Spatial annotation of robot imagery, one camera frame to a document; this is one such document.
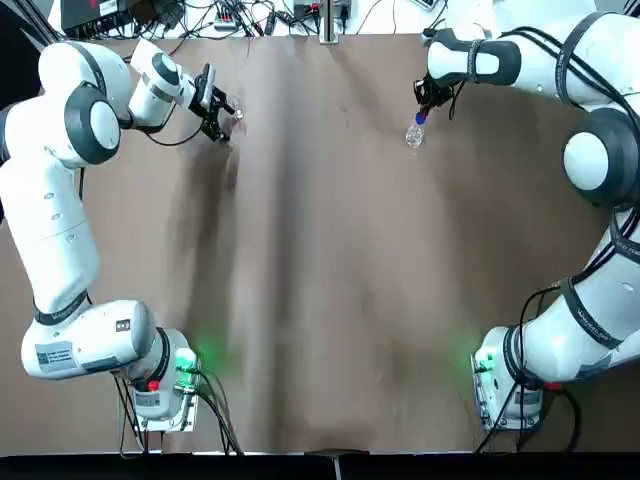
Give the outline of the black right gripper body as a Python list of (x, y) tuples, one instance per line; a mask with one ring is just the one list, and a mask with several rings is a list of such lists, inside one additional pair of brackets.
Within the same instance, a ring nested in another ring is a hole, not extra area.
[(413, 92), (420, 106), (442, 106), (453, 98), (453, 88), (438, 85), (429, 74), (413, 82)]

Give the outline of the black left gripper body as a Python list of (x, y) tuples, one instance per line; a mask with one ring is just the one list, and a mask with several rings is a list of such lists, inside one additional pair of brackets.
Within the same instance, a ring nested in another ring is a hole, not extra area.
[(210, 63), (206, 63), (193, 80), (194, 95), (189, 110), (197, 116), (211, 116), (215, 112), (213, 92), (215, 76), (215, 68)]

